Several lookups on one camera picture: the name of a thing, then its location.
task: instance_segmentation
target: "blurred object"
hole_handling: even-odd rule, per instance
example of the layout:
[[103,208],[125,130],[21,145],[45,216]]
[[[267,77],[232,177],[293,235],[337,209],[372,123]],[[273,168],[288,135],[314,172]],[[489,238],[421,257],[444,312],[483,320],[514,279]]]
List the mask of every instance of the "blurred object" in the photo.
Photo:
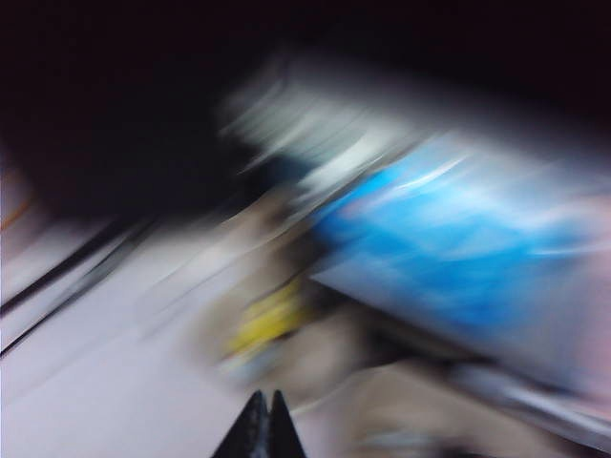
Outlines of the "blurred object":
[[[385,110],[380,97],[354,96],[362,85],[358,73],[368,71],[279,54],[224,102],[221,132],[259,151],[246,170],[268,168],[292,188],[293,218],[423,137],[411,120]],[[339,91],[334,72],[347,77]]]
[[581,398],[546,391],[485,365],[459,364],[450,381],[526,423],[611,453],[611,424],[580,412]]
[[286,339],[276,364],[259,383],[281,386],[296,414],[335,396],[369,355],[353,315],[353,309],[342,304]]
[[552,435],[466,397],[425,365],[392,364],[359,380],[347,412],[349,456],[461,456],[441,454],[452,445],[472,456],[583,456]]
[[587,262],[611,246],[582,201],[611,183],[587,165],[477,136],[425,142],[317,214],[333,253],[313,278],[546,384],[587,391],[576,354],[593,330]]
[[281,391],[271,410],[255,392],[212,458],[306,458]]
[[311,320],[300,297],[299,277],[250,303],[243,312],[242,324],[227,343],[228,356],[265,346],[286,336]]

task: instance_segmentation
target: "black line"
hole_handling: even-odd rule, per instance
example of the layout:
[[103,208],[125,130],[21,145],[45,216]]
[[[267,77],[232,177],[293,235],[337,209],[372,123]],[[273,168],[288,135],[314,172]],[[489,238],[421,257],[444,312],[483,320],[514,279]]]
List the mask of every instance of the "black line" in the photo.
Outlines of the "black line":
[[110,275],[116,267],[129,256],[132,251],[150,234],[150,229],[154,225],[154,221],[147,221],[141,224],[132,234],[122,241],[108,256],[96,264],[89,272],[83,275],[75,283],[69,286],[57,299],[58,304],[49,312],[36,320],[29,328],[17,336],[9,343],[2,351],[0,351],[0,359],[4,358],[12,349],[19,345],[27,338],[38,326],[51,318],[53,315],[66,308],[70,303],[87,293],[91,288],[96,286],[108,275]]
[[19,303],[23,302],[32,294],[35,294],[52,281],[68,273],[71,269],[100,249],[105,243],[108,243],[108,241],[126,231],[129,226],[130,222],[125,219],[118,219],[108,224],[104,229],[86,241],[49,272],[0,305],[0,318],[5,317]]

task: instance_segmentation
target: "dark background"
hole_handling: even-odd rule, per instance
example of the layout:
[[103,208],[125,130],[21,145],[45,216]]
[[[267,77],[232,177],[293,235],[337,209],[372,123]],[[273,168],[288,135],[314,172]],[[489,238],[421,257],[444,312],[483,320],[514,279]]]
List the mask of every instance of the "dark background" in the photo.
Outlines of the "dark background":
[[201,211],[242,186],[215,104],[280,45],[611,126],[606,2],[4,2],[0,136],[50,208]]

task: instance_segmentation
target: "black pointed object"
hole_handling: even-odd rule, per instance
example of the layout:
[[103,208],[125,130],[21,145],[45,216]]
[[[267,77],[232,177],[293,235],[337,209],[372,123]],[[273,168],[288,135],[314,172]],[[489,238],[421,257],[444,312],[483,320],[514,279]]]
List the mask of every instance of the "black pointed object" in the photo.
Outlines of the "black pointed object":
[[268,414],[265,397],[256,391],[244,406],[212,458],[259,458],[266,455]]
[[269,420],[269,457],[306,458],[281,391],[274,392]]
[[212,458],[306,458],[280,391],[271,412],[256,391],[225,435]]

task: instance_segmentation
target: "yellow object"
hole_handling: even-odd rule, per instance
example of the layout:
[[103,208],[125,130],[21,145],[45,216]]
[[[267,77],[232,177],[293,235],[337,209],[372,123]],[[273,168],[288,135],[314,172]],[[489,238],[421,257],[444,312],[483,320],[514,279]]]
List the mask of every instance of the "yellow object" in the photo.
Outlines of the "yellow object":
[[228,352],[250,352],[301,327],[310,313],[301,302],[299,278],[277,289],[244,311],[243,322],[228,342]]

